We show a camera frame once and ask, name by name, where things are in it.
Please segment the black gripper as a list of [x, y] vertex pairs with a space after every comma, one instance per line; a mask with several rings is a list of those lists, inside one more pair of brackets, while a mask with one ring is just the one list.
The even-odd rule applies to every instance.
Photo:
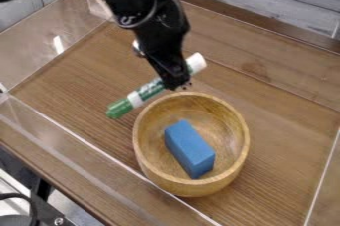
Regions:
[[173, 91], [189, 81], [181, 55], [189, 24], [179, 0], [116, 0], [116, 21], [135, 32], [141, 54]]

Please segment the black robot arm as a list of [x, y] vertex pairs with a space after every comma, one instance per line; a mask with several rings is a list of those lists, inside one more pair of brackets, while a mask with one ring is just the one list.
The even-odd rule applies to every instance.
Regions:
[[168, 90], [189, 81], [181, 44], [189, 22], [179, 0], [104, 0], [117, 25], [136, 35], [136, 51], [159, 73]]

